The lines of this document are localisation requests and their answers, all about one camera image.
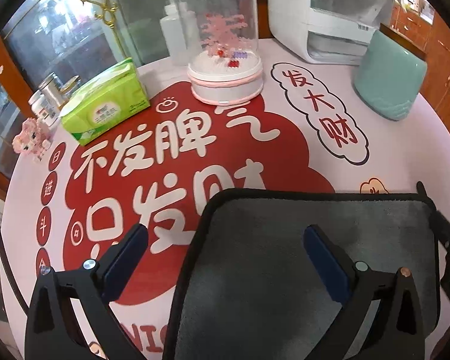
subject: pink tree figurine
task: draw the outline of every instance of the pink tree figurine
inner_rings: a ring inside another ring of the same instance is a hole
[[[13,151],[17,154],[30,153],[35,156],[34,160],[39,162],[50,148],[50,130],[41,120],[29,117],[22,124],[22,132],[13,138]]]
[[[248,27],[243,15],[223,17],[222,15],[207,14],[208,23],[202,24],[202,31],[210,36],[202,41],[207,45],[209,56],[231,58],[234,50],[249,46],[247,38],[238,37],[232,30]]]

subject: tissue package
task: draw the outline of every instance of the tissue package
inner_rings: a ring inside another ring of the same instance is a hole
[[[63,128],[84,146],[149,106],[133,61],[128,58],[79,88],[62,108],[60,118]]]

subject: pink trim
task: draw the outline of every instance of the pink trim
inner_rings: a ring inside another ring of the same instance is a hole
[[[190,81],[194,84],[204,86],[207,88],[233,88],[235,86],[240,86],[243,84],[248,84],[254,80],[256,80],[258,77],[260,77],[263,74],[263,69],[260,69],[258,72],[252,74],[251,76],[246,76],[242,79],[234,79],[233,81],[203,81],[201,79],[196,79],[188,74],[188,78]]]
[[[263,84],[260,86],[260,88],[255,93],[252,93],[250,96],[247,96],[247,97],[244,97],[244,98],[238,99],[238,100],[232,100],[232,101],[229,101],[226,104],[221,103],[219,101],[213,101],[213,100],[204,99],[203,97],[197,95],[197,92],[195,92],[195,90],[193,89],[193,86],[191,87],[191,89],[192,89],[192,95],[197,100],[200,100],[202,103],[209,104],[209,105],[218,105],[218,106],[222,105],[222,106],[226,107],[227,105],[239,105],[239,104],[242,104],[242,103],[246,103],[248,100],[251,100],[254,97],[257,97],[258,95],[260,95],[260,93],[263,90]]]

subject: white appliance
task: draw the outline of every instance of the white appliance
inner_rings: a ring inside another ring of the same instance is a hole
[[[270,30],[307,62],[358,65],[394,1],[268,0]]]

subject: tabletop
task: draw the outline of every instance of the tabletop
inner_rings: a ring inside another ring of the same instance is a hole
[[[207,201],[225,188],[416,192],[422,181],[450,221],[450,135],[418,95],[396,122],[355,93],[355,67],[310,65],[276,40],[259,41],[260,96],[239,106],[195,100],[185,67],[169,58],[138,69],[151,107],[85,148],[58,124],[41,163],[21,155],[5,202],[2,235],[27,302],[43,264],[75,269],[100,258],[134,223],[149,249],[111,309],[135,345],[160,359],[176,279]],[[444,249],[440,247],[440,272]],[[23,354],[26,316],[1,269],[12,333]],[[440,294],[427,358],[450,325]],[[88,343],[95,337],[72,300]]]

